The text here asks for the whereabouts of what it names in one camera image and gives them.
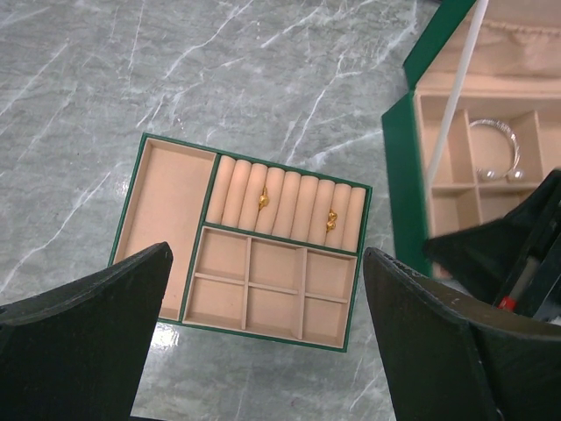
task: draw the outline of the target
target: jewelry tray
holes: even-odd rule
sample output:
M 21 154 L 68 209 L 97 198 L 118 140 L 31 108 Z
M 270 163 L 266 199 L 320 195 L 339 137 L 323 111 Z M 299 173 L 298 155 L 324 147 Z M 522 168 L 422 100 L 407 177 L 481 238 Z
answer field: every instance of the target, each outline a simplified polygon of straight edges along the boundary
M 444 276 L 423 257 L 429 237 L 500 218 L 561 166 L 561 3 L 489 0 L 442 159 L 423 184 L 471 23 L 474 0 L 444 2 L 403 67 L 411 91 L 382 118 L 396 257 L 426 275 Z M 520 181 L 482 181 L 478 168 L 503 173 L 520 147 Z
M 345 351 L 371 194 L 356 182 L 145 133 L 110 264 L 166 241 L 174 263 L 160 321 Z M 330 211 L 339 220 L 327 232 Z

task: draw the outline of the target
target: silver bangle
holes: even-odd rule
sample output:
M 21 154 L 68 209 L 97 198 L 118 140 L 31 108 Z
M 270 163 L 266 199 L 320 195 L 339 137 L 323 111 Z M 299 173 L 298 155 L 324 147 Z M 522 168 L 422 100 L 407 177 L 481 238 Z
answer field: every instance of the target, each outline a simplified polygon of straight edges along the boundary
M 521 181 L 524 177 L 524 172 L 521 169 L 518 169 L 518 163 L 520 162 L 520 145 L 518 144 L 515 132 L 509 125 L 494 118 L 474 120 L 470 123 L 470 128 L 476 125 L 488 125 L 489 127 L 493 127 L 499 132 L 502 132 L 508 139 L 513 152 L 512 164 L 506 172 L 497 173 L 492 168 L 475 168 L 478 178 L 482 182 L 494 182 L 500 180 L 501 178 L 507 178 L 511 182 Z

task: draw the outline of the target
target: large compartment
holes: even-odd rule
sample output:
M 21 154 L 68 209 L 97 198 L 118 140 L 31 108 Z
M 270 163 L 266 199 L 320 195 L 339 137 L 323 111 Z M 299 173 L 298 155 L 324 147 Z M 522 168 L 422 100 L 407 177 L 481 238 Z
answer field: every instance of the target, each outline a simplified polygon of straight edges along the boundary
M 202 204 L 216 155 L 148 139 L 115 253 L 117 263 L 154 243 L 174 253 L 160 316 L 179 320 Z

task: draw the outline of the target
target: white rod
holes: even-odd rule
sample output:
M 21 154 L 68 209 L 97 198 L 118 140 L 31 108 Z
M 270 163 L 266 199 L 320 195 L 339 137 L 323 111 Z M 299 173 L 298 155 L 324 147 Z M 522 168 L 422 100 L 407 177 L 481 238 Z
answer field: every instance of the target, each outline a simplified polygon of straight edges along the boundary
M 425 177 L 424 190 L 425 195 L 430 195 L 430 187 L 435 180 L 435 175 L 437 174 L 438 165 L 440 164 L 440 159 L 442 158 L 442 152 L 444 150 L 444 145 L 446 145 L 446 139 L 448 138 L 448 132 L 450 131 L 450 126 L 452 119 L 454 118 L 454 112 L 458 106 L 459 94 L 464 85 L 465 74 L 467 73 L 467 68 L 470 65 L 472 59 L 473 49 L 475 48 L 475 43 L 477 42 L 477 37 L 479 35 L 479 30 L 483 24 L 483 17 L 487 10 L 489 0 L 478 0 L 475 6 L 475 12 L 473 13 L 472 24 L 467 33 L 467 38 L 465 39 L 464 49 L 462 50 L 462 55 L 459 59 L 458 71 L 456 72 L 456 79 L 454 79 L 454 84 L 452 85 L 452 90 L 450 96 L 448 97 L 448 102 L 446 103 L 446 108 L 444 109 L 444 117 L 442 119 L 442 125 L 440 126 L 440 133 L 438 134 L 437 143 L 435 145 L 435 150 L 430 158 L 429 168 L 427 169 L 427 175 Z

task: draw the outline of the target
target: red component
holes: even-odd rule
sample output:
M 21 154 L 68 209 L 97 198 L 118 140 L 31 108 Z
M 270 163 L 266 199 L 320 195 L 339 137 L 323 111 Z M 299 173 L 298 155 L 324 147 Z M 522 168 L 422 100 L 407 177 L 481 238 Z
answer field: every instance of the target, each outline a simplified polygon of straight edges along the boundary
M 499 304 L 499 308 L 508 311 L 514 311 L 516 307 L 516 301 L 510 298 L 509 296 L 505 296 L 501 303 Z

